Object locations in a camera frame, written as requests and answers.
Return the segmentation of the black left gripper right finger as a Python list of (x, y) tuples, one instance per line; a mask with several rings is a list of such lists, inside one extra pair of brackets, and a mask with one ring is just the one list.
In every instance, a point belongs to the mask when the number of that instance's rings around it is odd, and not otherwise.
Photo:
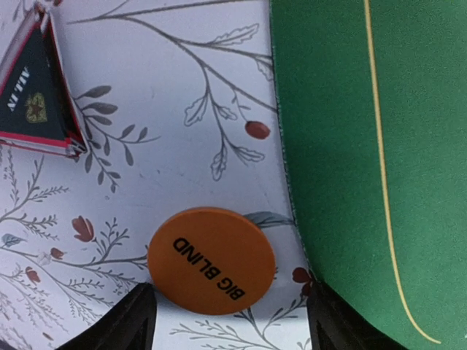
[(307, 301), (314, 349), (465, 349), (466, 291), (411, 295), (394, 281), (334, 289), (315, 282)]

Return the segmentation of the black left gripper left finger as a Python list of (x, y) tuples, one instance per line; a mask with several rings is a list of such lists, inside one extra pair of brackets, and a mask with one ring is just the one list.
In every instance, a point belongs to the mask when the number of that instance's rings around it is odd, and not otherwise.
[(157, 315), (153, 285), (137, 284), (97, 323), (59, 347), (61, 350), (151, 350)]

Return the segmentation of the orange big blind button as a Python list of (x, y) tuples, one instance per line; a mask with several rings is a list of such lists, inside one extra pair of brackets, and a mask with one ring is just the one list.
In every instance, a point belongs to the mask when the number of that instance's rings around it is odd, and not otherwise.
[(156, 289), (177, 306), (233, 314), (257, 303), (274, 280), (276, 261), (263, 231), (233, 211), (182, 211), (155, 232), (147, 267)]

